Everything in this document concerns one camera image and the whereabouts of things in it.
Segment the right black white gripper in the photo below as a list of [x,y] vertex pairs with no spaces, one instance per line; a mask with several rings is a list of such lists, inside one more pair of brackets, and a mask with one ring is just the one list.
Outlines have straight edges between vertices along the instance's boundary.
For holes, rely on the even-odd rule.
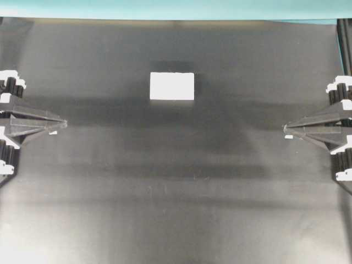
[[337,157],[337,181],[351,181],[351,76],[341,75],[328,84],[330,106],[284,126],[289,138],[320,146]]

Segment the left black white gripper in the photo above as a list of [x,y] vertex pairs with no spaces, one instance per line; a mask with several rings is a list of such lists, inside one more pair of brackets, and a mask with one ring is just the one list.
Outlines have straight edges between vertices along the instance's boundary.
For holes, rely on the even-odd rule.
[[19,146],[42,135],[55,135],[67,121],[22,99],[25,80],[16,70],[1,70],[1,176],[13,175]]

